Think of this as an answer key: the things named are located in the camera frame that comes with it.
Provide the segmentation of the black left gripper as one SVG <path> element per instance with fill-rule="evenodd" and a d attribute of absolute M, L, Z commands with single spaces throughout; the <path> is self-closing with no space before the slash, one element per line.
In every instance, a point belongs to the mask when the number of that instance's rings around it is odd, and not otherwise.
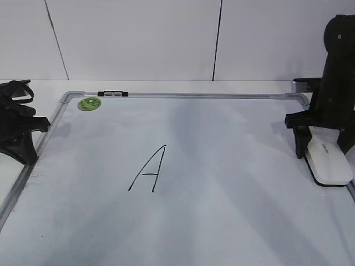
<path fill-rule="evenodd" d="M 30 82 L 1 84 L 1 153 L 23 165 L 33 165 L 38 159 L 31 132 L 47 132 L 50 127 L 46 117 L 36 117 L 35 108 L 28 106 L 34 100 Z"/>

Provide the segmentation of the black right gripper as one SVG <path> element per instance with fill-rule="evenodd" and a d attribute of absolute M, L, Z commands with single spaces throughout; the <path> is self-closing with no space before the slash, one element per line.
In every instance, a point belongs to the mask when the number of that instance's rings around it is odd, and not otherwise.
<path fill-rule="evenodd" d="M 312 140 L 308 126 L 344 129 L 337 144 L 346 154 L 355 144 L 354 128 L 354 15 L 336 15 L 324 30 L 326 63 L 319 87 L 315 88 L 309 109 L 285 116 L 293 128 L 297 158 L 305 155 Z"/>

